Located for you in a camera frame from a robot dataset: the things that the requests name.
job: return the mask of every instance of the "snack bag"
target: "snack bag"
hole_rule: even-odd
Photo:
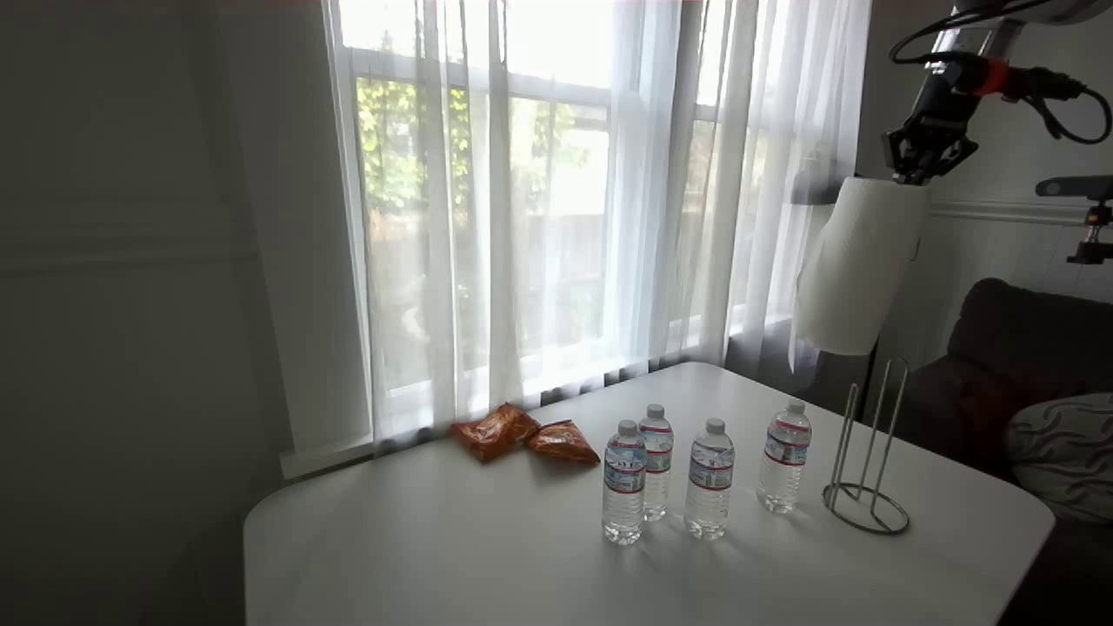
[[[589,446],[589,439],[581,434],[581,429],[573,420],[553,420],[543,425],[530,441],[530,453],[553,459],[553,463],[569,463],[569,465],[594,465],[599,456]]]
[[[455,441],[480,463],[493,463],[536,431],[541,425],[515,403],[502,403],[484,420],[451,425]]]

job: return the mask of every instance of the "white wall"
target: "white wall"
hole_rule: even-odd
[[[948,0],[876,0],[875,63],[863,123],[863,174],[889,174],[880,134],[897,129],[922,80],[890,65],[889,50],[948,15]],[[1066,70],[1113,97],[1113,10],[1086,26],[1032,26],[1010,53],[1011,65]],[[1095,129],[1095,109],[1066,105],[1066,123]],[[1075,146],[1044,133],[1026,105],[988,102],[971,123],[980,150],[931,192],[931,220],[918,260],[883,334],[883,350],[922,366],[943,356],[960,298],[979,279],[1006,279],[1039,291],[1113,303],[1113,264],[1066,264],[1082,235],[1086,198],[1037,198],[1044,177],[1113,174],[1113,144]]]
[[[240,623],[290,447],[213,26],[0,2],[0,623]]]

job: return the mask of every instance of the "white table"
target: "white table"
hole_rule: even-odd
[[[676,517],[621,548],[602,540],[602,465],[553,471],[524,453],[493,465],[431,441],[294,485],[246,515],[252,626],[963,626],[996,623],[1054,515],[1029,493],[897,441],[889,475],[911,511],[897,540],[820,508],[838,420],[810,407],[805,503],[754,500],[764,416],[787,396],[709,366],[680,366],[536,412],[573,416],[602,453],[624,416],[666,403],[690,441],[723,416],[737,446],[731,529],[696,541]]]

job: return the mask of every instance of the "white sheer curtain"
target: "white sheer curtain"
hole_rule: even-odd
[[[336,0],[376,439],[789,315],[871,0]]]

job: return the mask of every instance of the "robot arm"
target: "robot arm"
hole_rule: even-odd
[[[907,35],[894,50],[894,63],[929,70],[918,102],[900,129],[889,134],[889,159],[897,181],[924,185],[963,163],[979,144],[967,140],[980,97],[1002,94],[1039,111],[1049,133],[1075,144],[1110,134],[1110,105],[1086,82],[1052,70],[1006,65],[1011,37],[1022,26],[1075,26],[1110,10],[1113,0],[956,0],[952,15]],[[935,35],[931,53],[900,57],[905,45]],[[1044,102],[1095,97],[1108,111],[1108,133],[1088,140],[1066,129]]]

